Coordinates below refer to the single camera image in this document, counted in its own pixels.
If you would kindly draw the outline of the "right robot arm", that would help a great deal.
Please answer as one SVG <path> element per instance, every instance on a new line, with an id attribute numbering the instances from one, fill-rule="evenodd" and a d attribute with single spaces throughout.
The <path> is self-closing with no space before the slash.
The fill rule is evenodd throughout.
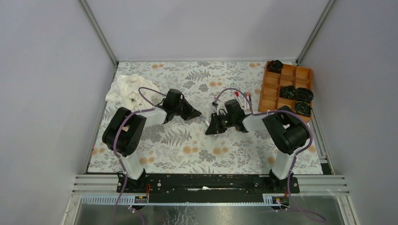
<path id="1" fill-rule="evenodd" d="M 229 100 L 221 112 L 211 114 L 206 135 L 218 135 L 235 128 L 242 133 L 266 130 L 278 152 L 269 176 L 269 187 L 275 193 L 283 192 L 292 182 L 297 155 L 313 142 L 309 126 L 288 106 L 259 114 L 247 114 L 237 100 Z"/>

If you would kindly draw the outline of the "white pen blue tip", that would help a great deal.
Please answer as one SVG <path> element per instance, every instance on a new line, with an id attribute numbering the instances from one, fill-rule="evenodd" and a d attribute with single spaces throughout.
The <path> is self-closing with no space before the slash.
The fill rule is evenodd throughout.
<path id="1" fill-rule="evenodd" d="M 248 109 L 248 103 L 247 103 L 247 95 L 246 95 L 245 92 L 243 93 L 243 97 L 244 97 L 244 108 L 245 108 L 245 110 L 247 110 Z"/>

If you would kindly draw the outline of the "white pen orange tip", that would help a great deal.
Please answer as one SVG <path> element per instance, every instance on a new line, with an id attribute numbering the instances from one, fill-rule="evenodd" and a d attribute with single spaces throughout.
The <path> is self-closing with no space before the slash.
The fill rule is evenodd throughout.
<path id="1" fill-rule="evenodd" d="M 245 93 L 245 96 L 246 96 L 246 99 L 247 99 L 247 101 L 246 101 L 246 103 L 247 103 L 246 108 L 247 108 L 248 111 L 250 111 L 250 105 L 251 105 L 251 103 L 250 103 L 250 92 L 247 91 L 247 92 Z"/>

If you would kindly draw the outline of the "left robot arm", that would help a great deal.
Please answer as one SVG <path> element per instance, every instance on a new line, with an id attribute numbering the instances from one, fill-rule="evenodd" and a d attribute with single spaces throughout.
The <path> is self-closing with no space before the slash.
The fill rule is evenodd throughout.
<path id="1" fill-rule="evenodd" d="M 112 117 L 102 135 L 102 142 L 118 159 L 122 167 L 122 177 L 128 181 L 128 187 L 135 193 L 145 188 L 145 179 L 141 177 L 145 170 L 139 162 L 136 149 L 146 127 L 161 125 L 170 122 L 175 116 L 183 120 L 191 120 L 202 113 L 195 109 L 185 99 L 183 93 L 170 89 L 158 104 L 144 97 L 142 90 L 159 93 L 150 88 L 140 87 L 138 93 L 150 106 L 143 110 L 129 110 L 120 107 Z"/>

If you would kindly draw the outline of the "purple pen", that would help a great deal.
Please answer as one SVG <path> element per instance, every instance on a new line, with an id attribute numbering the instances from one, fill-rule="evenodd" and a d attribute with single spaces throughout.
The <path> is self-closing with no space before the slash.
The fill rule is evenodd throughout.
<path id="1" fill-rule="evenodd" d="M 252 107 L 252 98 L 251 98 L 251 93 L 247 93 L 248 99 L 249 99 L 249 106 Z"/>

